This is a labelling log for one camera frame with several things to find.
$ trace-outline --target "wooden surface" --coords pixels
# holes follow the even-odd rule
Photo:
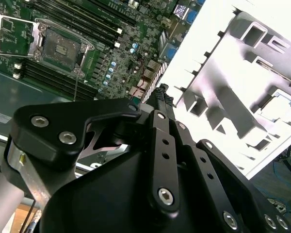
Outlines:
[[[27,205],[23,205],[23,204],[20,204],[15,212],[15,217],[14,217],[14,221],[13,221],[13,224],[12,224],[12,229],[11,229],[11,233],[19,233],[19,230],[29,212],[29,209],[30,209],[30,206],[27,206]],[[28,226],[28,224],[30,223],[35,211],[37,209],[34,208],[30,217],[29,217],[29,220],[26,224],[26,227]]]

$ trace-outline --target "chip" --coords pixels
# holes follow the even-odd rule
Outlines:
[[[42,59],[51,65],[72,71],[77,63],[81,44],[47,29]]]

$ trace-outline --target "red wire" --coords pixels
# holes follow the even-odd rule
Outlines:
[[[142,65],[142,84],[140,86],[137,86],[137,90],[134,91],[134,93],[132,94],[131,98],[134,98],[134,95],[136,94],[136,92],[145,84],[145,79],[144,79],[144,74],[145,74],[145,67],[144,67],[144,64],[141,63]]]

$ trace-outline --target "blue port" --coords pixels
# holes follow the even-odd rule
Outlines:
[[[196,11],[191,11],[188,13],[188,17],[186,18],[186,21],[190,24],[192,24],[194,22],[194,20],[196,19],[198,12]]]
[[[198,3],[199,5],[202,5],[202,4],[205,3],[205,1],[206,1],[206,0],[197,0],[197,3]]]
[[[169,49],[167,52],[167,57],[171,60],[174,58],[174,55],[176,54],[177,50],[176,49]]]

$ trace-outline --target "motherboard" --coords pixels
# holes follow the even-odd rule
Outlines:
[[[204,0],[0,0],[0,72],[69,100],[144,100]]]

